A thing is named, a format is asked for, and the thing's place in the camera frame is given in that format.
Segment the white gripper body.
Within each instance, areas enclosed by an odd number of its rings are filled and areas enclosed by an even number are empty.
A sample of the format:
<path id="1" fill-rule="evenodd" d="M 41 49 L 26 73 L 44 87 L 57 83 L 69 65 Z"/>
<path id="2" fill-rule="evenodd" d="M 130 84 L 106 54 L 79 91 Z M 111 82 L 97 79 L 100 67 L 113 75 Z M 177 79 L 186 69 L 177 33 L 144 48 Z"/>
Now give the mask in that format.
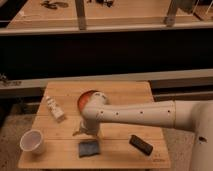
<path id="1" fill-rule="evenodd" d="M 100 130 L 100 124 L 95 121 L 82 120 L 80 123 L 80 131 L 87 135 L 97 136 Z"/>

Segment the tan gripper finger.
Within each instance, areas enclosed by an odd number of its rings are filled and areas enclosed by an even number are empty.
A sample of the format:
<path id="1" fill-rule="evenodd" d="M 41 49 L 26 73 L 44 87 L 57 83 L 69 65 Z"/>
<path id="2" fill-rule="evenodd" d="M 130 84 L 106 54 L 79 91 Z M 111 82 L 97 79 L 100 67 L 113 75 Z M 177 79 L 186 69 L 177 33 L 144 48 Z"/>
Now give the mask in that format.
<path id="1" fill-rule="evenodd" d="M 84 132 L 82 130 L 77 130 L 77 131 L 74 131 L 73 132 L 73 136 L 77 136 L 77 135 L 81 135 L 83 134 Z"/>

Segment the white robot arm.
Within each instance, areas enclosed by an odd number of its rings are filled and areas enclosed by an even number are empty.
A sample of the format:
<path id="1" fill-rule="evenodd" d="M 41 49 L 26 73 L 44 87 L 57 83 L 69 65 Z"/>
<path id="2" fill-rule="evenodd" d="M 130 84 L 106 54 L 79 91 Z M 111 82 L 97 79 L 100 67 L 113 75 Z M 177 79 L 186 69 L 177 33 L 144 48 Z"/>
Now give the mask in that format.
<path id="1" fill-rule="evenodd" d="M 112 105 L 100 91 L 77 101 L 82 120 L 75 134 L 97 136 L 101 123 L 174 128 L 195 133 L 189 171 L 213 171 L 213 100 L 170 100 Z"/>

